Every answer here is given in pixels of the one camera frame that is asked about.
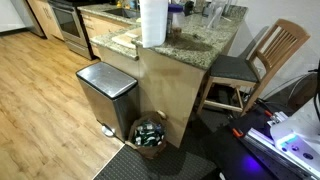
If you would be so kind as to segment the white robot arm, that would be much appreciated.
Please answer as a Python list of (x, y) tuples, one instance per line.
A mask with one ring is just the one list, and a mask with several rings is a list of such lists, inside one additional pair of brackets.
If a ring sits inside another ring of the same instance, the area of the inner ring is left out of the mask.
[(320, 180), (320, 63), (315, 72), (312, 98), (270, 133), (278, 150)]

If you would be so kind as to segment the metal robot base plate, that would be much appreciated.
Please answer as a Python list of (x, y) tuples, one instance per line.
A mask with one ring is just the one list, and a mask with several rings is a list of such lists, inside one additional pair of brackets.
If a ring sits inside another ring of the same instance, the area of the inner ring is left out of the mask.
[(293, 160), (290, 160), (275, 147), (270, 129), (272, 126), (284, 122), (289, 117), (290, 116), (287, 116), (282, 111), (275, 112), (272, 115), (248, 115), (242, 117), (239, 121), (233, 122), (231, 126), (239, 133), (243, 133), (243, 139), (251, 143), (254, 147), (261, 148), (276, 160), (287, 163), (294, 172), (305, 174), (309, 179), (316, 180), (308, 170), (303, 169)]

